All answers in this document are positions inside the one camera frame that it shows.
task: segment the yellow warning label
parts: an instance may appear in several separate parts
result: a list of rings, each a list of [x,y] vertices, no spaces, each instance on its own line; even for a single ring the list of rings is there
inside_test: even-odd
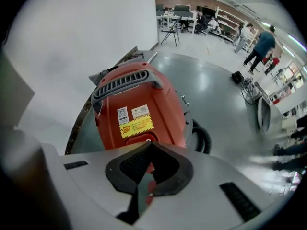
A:
[[[121,137],[129,137],[146,130],[150,130],[154,128],[152,119],[150,115],[142,116],[140,118],[136,118],[128,123],[119,125]]]

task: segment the fluorescent light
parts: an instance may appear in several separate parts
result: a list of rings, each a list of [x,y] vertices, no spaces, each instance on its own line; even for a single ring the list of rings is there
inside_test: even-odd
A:
[[[261,22],[263,25],[265,25],[265,26],[271,26],[270,24],[267,24],[267,23],[265,23],[265,22]]]
[[[306,48],[300,42],[298,42],[297,39],[292,37],[290,34],[288,34],[288,37],[291,38],[293,41],[295,41],[306,52]]]
[[[284,48],[292,57],[294,57],[294,54],[293,54],[288,48],[286,48],[284,45],[283,45],[283,48]]]

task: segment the white shirt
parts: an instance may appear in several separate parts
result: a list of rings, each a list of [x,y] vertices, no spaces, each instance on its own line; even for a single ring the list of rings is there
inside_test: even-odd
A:
[[[244,27],[241,31],[241,37],[244,40],[248,40],[250,38],[250,29],[248,27]]]
[[[219,26],[219,23],[216,20],[210,20],[208,25],[212,26],[213,29],[215,29],[217,26]]]

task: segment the gray handle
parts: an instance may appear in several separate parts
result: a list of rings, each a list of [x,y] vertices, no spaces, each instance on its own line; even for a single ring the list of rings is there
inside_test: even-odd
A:
[[[102,100],[110,95],[121,93],[125,90],[131,89],[139,84],[152,82],[156,89],[163,89],[162,81],[150,69],[134,71],[124,76],[116,78],[111,82],[94,90],[91,103],[93,109],[99,113],[102,107]]]

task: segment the white ceiling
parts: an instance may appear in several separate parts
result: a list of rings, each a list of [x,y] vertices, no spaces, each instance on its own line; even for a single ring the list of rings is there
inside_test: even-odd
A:
[[[281,44],[290,49],[301,63],[307,62],[307,53],[288,37],[288,33],[297,38],[305,47],[306,43],[288,11],[278,0],[219,0],[257,20],[277,27],[276,35]]]

